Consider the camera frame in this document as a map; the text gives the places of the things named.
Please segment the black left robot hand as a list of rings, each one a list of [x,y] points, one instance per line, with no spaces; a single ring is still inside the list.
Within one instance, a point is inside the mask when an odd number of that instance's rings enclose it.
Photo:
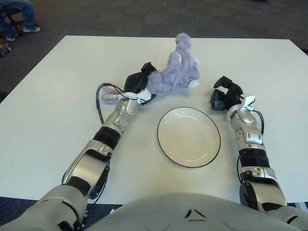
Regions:
[[[129,75],[124,85],[123,97],[142,105],[153,100],[156,95],[150,93],[146,86],[148,76],[154,71],[156,71],[156,68],[148,62],[143,65],[140,72]]]

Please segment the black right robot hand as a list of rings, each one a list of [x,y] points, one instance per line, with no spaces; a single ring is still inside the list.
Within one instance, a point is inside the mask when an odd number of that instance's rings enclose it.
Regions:
[[[243,91],[240,86],[229,78],[222,76],[215,84],[211,96],[211,109],[214,111],[228,111],[232,106],[241,104]]]

